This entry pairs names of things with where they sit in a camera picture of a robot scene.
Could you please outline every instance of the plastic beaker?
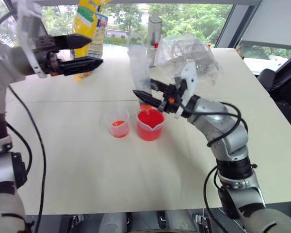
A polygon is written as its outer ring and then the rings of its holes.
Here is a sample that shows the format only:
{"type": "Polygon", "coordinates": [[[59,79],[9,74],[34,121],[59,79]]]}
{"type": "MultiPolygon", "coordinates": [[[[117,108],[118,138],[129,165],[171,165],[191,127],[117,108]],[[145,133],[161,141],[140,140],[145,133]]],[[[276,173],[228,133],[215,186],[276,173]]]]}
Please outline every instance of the plastic beaker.
{"type": "Polygon", "coordinates": [[[153,141],[160,137],[163,125],[164,115],[156,109],[149,111],[137,111],[137,133],[145,141],[153,141]]]}
{"type": "Polygon", "coordinates": [[[129,113],[126,109],[112,109],[105,114],[110,133],[117,138],[125,137],[129,133],[129,113]]]}
{"type": "MultiPolygon", "coordinates": [[[[151,94],[151,79],[144,45],[129,46],[129,66],[135,89],[151,94]]],[[[151,105],[139,100],[140,107],[149,109],[151,105]]]]}

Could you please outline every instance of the clear plastic bag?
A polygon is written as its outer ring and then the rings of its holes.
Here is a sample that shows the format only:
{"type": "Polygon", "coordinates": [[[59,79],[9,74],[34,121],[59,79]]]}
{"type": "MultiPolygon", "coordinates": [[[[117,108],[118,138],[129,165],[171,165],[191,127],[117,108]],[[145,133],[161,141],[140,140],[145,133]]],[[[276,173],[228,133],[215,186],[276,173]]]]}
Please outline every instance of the clear plastic bag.
{"type": "Polygon", "coordinates": [[[136,90],[151,94],[151,79],[144,45],[130,46],[129,65],[136,90]]]}
{"type": "Polygon", "coordinates": [[[203,41],[194,35],[177,35],[159,42],[154,65],[171,78],[180,74],[187,61],[195,61],[197,78],[215,85],[223,74],[223,68],[203,41]]]}

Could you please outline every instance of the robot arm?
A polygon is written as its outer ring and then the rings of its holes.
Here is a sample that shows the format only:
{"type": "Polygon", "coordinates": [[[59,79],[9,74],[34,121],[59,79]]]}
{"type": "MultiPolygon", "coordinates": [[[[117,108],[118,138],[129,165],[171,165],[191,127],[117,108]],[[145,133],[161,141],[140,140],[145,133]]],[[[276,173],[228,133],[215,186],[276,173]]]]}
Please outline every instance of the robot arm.
{"type": "Polygon", "coordinates": [[[187,90],[187,82],[181,77],[175,80],[176,85],[151,80],[152,89],[163,92],[163,101],[143,91],[133,92],[143,102],[162,112],[176,113],[182,108],[181,116],[204,134],[216,158],[218,176],[222,183],[218,194],[224,211],[230,218],[241,220],[249,232],[291,232],[289,217],[265,207],[253,170],[255,166],[250,164],[248,157],[246,128],[239,124],[231,132],[230,129],[236,122],[223,103],[193,95],[184,107],[182,96],[187,90]]]}
{"type": "Polygon", "coordinates": [[[29,233],[31,224],[26,223],[22,201],[17,193],[27,180],[25,165],[20,153],[10,152],[12,138],[7,133],[5,121],[5,94],[11,83],[25,80],[25,75],[37,74],[40,78],[88,72],[97,68],[101,59],[77,58],[63,62],[56,54],[63,49],[76,49],[91,42],[78,35],[43,36],[35,32],[41,17],[39,6],[27,0],[20,0],[22,47],[10,48],[0,45],[0,233],[29,233]]]}

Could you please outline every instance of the window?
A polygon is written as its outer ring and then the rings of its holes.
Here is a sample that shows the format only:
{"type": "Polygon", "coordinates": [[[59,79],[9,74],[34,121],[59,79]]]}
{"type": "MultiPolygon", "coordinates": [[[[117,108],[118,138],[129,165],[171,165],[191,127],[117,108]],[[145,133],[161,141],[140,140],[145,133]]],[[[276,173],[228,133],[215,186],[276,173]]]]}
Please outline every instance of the window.
{"type": "Polygon", "coordinates": [[[44,6],[42,22],[52,36],[71,34],[77,5],[44,6]]]}
{"type": "Polygon", "coordinates": [[[231,8],[227,4],[106,4],[103,14],[109,20],[104,43],[127,46],[134,34],[145,43],[148,18],[158,16],[164,37],[188,33],[214,47],[231,8]]]}
{"type": "MultiPolygon", "coordinates": [[[[0,18],[8,12],[9,10],[4,1],[0,0],[0,18]]],[[[17,24],[13,16],[9,17],[0,25],[0,42],[11,47],[20,45],[17,24]]]]}
{"type": "Polygon", "coordinates": [[[288,49],[241,44],[238,45],[238,50],[255,75],[259,75],[266,68],[276,71],[291,58],[291,50],[288,49]]]}

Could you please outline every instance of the plastic container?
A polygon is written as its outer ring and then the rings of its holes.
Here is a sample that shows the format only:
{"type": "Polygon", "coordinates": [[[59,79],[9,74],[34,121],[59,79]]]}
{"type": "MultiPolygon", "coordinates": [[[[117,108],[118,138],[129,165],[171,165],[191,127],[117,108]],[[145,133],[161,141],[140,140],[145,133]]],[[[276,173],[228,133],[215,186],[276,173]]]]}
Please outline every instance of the plastic container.
{"type": "Polygon", "coordinates": [[[162,33],[162,20],[159,17],[149,17],[147,28],[147,57],[149,66],[154,67],[154,59],[162,33]]]}
{"type": "Polygon", "coordinates": [[[126,109],[109,110],[105,120],[114,137],[125,137],[129,133],[129,113],[126,109]]]}
{"type": "MultiPolygon", "coordinates": [[[[151,94],[151,79],[146,58],[146,47],[144,45],[133,45],[129,47],[129,65],[135,89],[151,94]]],[[[139,100],[141,108],[151,108],[139,100]]]]}
{"type": "Polygon", "coordinates": [[[136,117],[139,137],[145,141],[153,141],[160,137],[165,121],[163,113],[156,109],[147,112],[138,109],[136,117]]]}

